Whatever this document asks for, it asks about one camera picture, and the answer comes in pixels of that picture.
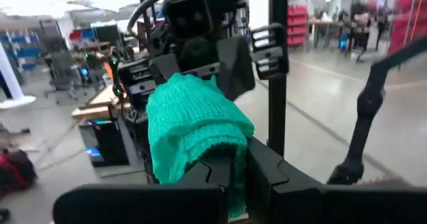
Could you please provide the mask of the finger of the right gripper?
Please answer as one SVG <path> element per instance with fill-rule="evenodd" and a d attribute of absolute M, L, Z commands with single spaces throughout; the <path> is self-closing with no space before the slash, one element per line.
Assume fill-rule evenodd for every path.
<path fill-rule="evenodd" d="M 181 72 L 174 53 L 151 59 L 149 71 L 156 85 L 164 84 L 173 74 Z"/>
<path fill-rule="evenodd" d="M 245 37 L 221 39 L 216 43 L 220 70 L 218 85 L 230 101 L 255 87 L 249 43 Z"/>

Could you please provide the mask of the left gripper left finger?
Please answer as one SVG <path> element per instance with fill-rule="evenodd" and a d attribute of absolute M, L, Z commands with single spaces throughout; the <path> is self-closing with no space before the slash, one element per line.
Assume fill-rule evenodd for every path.
<path fill-rule="evenodd" d="M 227 224 L 234 153 L 208 152 L 175 184 L 82 185 L 54 203 L 55 224 Z"/>

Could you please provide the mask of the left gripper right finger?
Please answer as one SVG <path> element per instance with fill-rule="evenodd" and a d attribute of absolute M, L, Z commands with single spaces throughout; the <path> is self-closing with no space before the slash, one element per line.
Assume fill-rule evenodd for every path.
<path fill-rule="evenodd" d="M 252 224 L 427 224 L 427 187 L 396 179 L 323 184 L 255 137 L 246 156 L 246 205 Z"/>

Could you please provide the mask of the green elastic bandage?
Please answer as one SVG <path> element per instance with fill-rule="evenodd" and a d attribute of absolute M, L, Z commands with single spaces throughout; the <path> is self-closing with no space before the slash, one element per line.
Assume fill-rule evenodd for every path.
<path fill-rule="evenodd" d="M 146 105 L 153 174 L 175 184 L 185 170 L 215 148 L 235 149 L 234 180 L 228 216 L 246 211 L 246 150 L 254 125 L 217 86 L 216 78 L 174 74 L 155 88 Z"/>

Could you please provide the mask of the wooden workbench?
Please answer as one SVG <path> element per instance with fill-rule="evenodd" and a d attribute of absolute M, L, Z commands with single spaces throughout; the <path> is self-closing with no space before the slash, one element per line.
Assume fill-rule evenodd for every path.
<path fill-rule="evenodd" d="M 119 99 L 113 94 L 112 85 L 108 85 L 95 94 L 86 104 L 75 108 L 71 112 L 74 119 L 102 119 L 109 117 L 111 113 L 118 114 L 121 104 Z"/>

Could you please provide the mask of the black computer tower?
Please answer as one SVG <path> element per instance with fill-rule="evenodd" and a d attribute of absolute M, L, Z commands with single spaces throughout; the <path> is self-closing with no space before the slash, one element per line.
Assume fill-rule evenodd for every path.
<path fill-rule="evenodd" d="M 129 165 L 121 132 L 113 121 L 87 119 L 79 125 L 79 132 L 94 167 Z"/>

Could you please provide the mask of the red shelf rack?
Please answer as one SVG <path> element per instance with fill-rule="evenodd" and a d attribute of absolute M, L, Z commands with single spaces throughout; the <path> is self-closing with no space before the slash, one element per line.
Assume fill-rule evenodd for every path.
<path fill-rule="evenodd" d="M 388 54 L 427 36 L 427 0 L 396 0 Z"/>
<path fill-rule="evenodd" d="M 303 47 L 308 34 L 308 8 L 290 5 L 288 7 L 288 47 Z"/>

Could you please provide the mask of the grey office chair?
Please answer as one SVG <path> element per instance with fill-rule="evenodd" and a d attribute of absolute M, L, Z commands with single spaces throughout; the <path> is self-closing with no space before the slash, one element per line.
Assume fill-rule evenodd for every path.
<path fill-rule="evenodd" d="M 48 74 L 50 76 L 50 90 L 44 91 L 44 98 L 48 98 L 52 94 L 65 93 L 68 98 L 78 101 L 77 92 L 83 85 L 80 83 L 79 65 L 73 61 L 73 57 L 69 51 L 54 51 L 44 56 L 45 64 L 47 65 Z"/>

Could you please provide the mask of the red and black crate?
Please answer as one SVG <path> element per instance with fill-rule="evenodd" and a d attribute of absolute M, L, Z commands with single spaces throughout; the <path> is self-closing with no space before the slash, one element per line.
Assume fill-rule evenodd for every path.
<path fill-rule="evenodd" d="M 0 150 L 0 197 L 28 189 L 38 176 L 33 162 L 21 149 Z"/>

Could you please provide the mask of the white round-base floor stand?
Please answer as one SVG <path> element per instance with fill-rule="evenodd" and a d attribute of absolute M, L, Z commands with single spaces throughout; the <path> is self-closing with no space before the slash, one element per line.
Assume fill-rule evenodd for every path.
<path fill-rule="evenodd" d="M 9 62 L 9 58 L 0 41 L 0 73 L 11 93 L 11 98 L 0 102 L 0 109 L 11 109 L 22 105 L 28 105 L 37 98 L 32 95 L 24 95 L 16 78 L 15 72 Z"/>

